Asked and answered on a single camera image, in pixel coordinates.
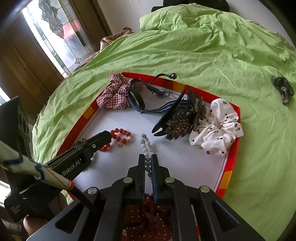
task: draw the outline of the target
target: black cable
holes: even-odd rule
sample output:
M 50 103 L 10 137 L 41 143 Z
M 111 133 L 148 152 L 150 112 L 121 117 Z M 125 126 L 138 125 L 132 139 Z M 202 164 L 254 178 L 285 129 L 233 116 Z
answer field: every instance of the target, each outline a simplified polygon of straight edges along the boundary
M 172 73 L 171 75 L 167 75 L 167 74 L 158 74 L 157 76 L 155 76 L 151 81 L 150 81 L 150 83 L 149 83 L 149 85 L 148 86 L 150 86 L 151 85 L 151 83 L 155 80 L 155 79 L 157 79 L 158 77 L 160 77 L 160 76 L 166 76 L 166 77 L 169 77 L 170 79 L 176 79 L 177 78 L 177 75 L 175 74 L 175 73 Z
M 77 187 L 74 187 L 70 193 L 73 194 L 83 205 L 85 205 L 91 213 L 98 216 L 98 218 L 101 217 L 101 213 L 96 208 L 96 206 L 93 205 L 91 201 Z

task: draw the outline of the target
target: red bead bracelet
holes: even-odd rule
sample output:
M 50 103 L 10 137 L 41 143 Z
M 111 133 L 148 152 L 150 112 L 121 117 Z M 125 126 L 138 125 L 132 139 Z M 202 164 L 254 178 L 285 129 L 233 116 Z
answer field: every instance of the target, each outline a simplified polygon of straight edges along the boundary
M 127 139 L 123 138 L 121 139 L 120 136 L 117 136 L 115 133 L 121 133 L 123 135 L 127 136 Z M 113 139 L 116 139 L 118 141 L 118 146 L 121 147 L 122 144 L 127 144 L 128 142 L 132 141 L 131 133 L 128 131 L 125 131 L 124 129 L 114 129 L 110 131 L 110 134 Z M 99 151 L 107 151 L 108 148 L 110 148 L 110 144 L 106 144 L 104 147 L 100 148 Z

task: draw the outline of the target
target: red polka dot fabric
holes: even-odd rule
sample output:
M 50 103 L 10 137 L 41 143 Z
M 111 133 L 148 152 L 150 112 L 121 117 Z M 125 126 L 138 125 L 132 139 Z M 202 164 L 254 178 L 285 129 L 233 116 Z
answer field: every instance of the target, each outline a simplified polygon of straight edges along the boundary
M 156 205 L 153 195 L 145 194 L 143 206 L 126 207 L 124 229 L 128 241 L 169 240 L 172 237 L 170 205 Z

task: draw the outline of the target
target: black object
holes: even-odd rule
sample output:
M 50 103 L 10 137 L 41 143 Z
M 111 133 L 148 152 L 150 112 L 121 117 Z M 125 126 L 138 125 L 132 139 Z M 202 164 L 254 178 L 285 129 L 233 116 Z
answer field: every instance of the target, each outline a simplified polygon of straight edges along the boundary
M 0 140 L 18 153 L 31 158 L 29 132 L 28 118 L 20 97 L 14 97 L 0 106 Z M 9 182 L 14 180 L 10 183 L 12 192 L 18 193 L 36 181 L 32 176 L 4 171 Z
M 80 202 L 82 202 L 85 207 L 97 218 L 101 217 L 101 213 L 96 208 L 96 206 L 77 187 L 74 187 L 70 193 L 73 194 Z
M 110 143 L 111 140 L 111 134 L 108 131 L 103 131 L 81 145 L 57 156 L 46 163 L 45 166 L 67 179 L 73 180 L 91 163 L 94 152 Z M 26 215 L 50 220 L 59 213 L 57 195 L 61 191 L 60 189 L 49 186 L 35 178 L 31 181 L 32 176 L 29 175 L 24 175 L 22 180 L 16 179 L 16 175 L 9 173 L 9 176 L 7 176 L 11 186 L 17 186 L 19 181 L 26 179 L 30 179 L 30 182 L 20 190 L 11 188 L 11 193 L 4 201 L 4 206 L 14 221 L 20 221 Z
M 146 88 L 151 91 L 152 94 L 156 93 L 156 96 L 165 96 L 165 97 L 170 96 L 170 92 L 163 91 L 163 90 L 160 90 L 160 89 L 157 89 L 157 88 L 151 86 L 152 82 L 160 76 L 167 76 L 170 79 L 174 79 L 174 80 L 177 78 L 177 75 L 175 73 L 172 73 L 171 75 L 158 74 L 150 81 L 149 84 L 145 83 L 144 81 L 142 81 L 140 79 L 132 79 L 131 80 L 130 87 L 128 89 L 128 99 L 131 103 L 131 106 L 136 111 L 140 112 L 141 114 L 144 112 L 161 113 L 161 112 L 167 111 L 170 108 L 170 106 L 174 103 L 174 101 L 170 101 L 170 102 L 166 103 L 165 105 L 161 106 L 160 108 L 153 109 L 153 110 L 146 110 L 145 103 L 144 103 L 141 95 L 132 86 L 135 82 L 139 81 L 139 82 L 142 82 L 146 86 Z
M 229 12 L 229 5 L 226 0 L 163 0 L 163 6 L 153 7 L 151 9 L 151 12 L 154 12 L 163 7 L 190 3 L 197 3 L 205 7 L 211 7 L 220 11 Z
M 165 130 L 167 129 L 168 125 L 167 122 L 173 117 L 176 108 L 178 107 L 178 105 L 181 103 L 182 98 L 185 94 L 185 89 L 186 87 L 184 86 L 183 91 L 181 92 L 181 94 L 179 95 L 179 97 L 174 101 L 174 104 L 169 108 L 168 112 L 166 112 L 161 118 L 160 120 L 156 123 L 156 125 L 153 127 L 152 129 L 152 133 L 155 133 L 156 131 L 158 131 L 160 128 L 162 128 L 161 131 L 157 132 L 154 134 L 154 136 L 156 137 L 160 137 L 160 136 L 164 136 L 166 135 Z
M 169 140 L 174 138 L 176 140 L 190 134 L 192 130 L 197 131 L 200 120 L 203 120 L 206 111 L 206 107 L 202 104 L 202 97 L 200 96 L 196 101 L 194 91 L 188 88 L 186 104 L 184 105 L 184 100 L 181 101 L 166 123 L 165 133 L 167 136 L 165 138 Z
M 294 96 L 294 90 L 287 79 L 285 77 L 272 76 L 271 82 L 281 93 L 281 100 L 283 101 L 283 105 L 289 104 L 292 96 Z
M 156 204 L 172 205 L 173 240 L 198 240 L 194 213 L 203 241 L 264 241 L 264 239 L 209 187 L 193 188 L 170 177 L 151 157 L 152 187 Z
M 91 187 L 85 196 L 101 217 L 89 212 L 75 200 L 28 241 L 120 241 L 126 205 L 144 202 L 145 156 L 139 155 L 138 166 L 128 170 L 126 178 L 111 187 L 98 190 Z M 173 241 L 198 241 L 197 218 L 202 241 L 264 241 L 264 239 L 206 186 L 193 188 L 170 177 L 167 168 L 159 166 L 157 155 L 152 155 L 152 186 L 156 204 L 170 204 L 172 210 Z

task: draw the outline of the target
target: green bedsheet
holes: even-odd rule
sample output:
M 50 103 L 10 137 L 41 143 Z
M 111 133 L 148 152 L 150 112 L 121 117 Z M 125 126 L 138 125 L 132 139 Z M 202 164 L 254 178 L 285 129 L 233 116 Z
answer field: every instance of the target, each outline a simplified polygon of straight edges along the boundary
M 117 39 L 53 93 L 33 130 L 35 160 L 53 158 L 109 73 L 175 72 L 183 82 L 241 108 L 244 136 L 224 200 L 267 241 L 296 210 L 295 98 L 283 106 L 271 76 L 296 89 L 296 52 L 287 41 L 233 13 L 180 5 L 140 19 L 141 33 Z

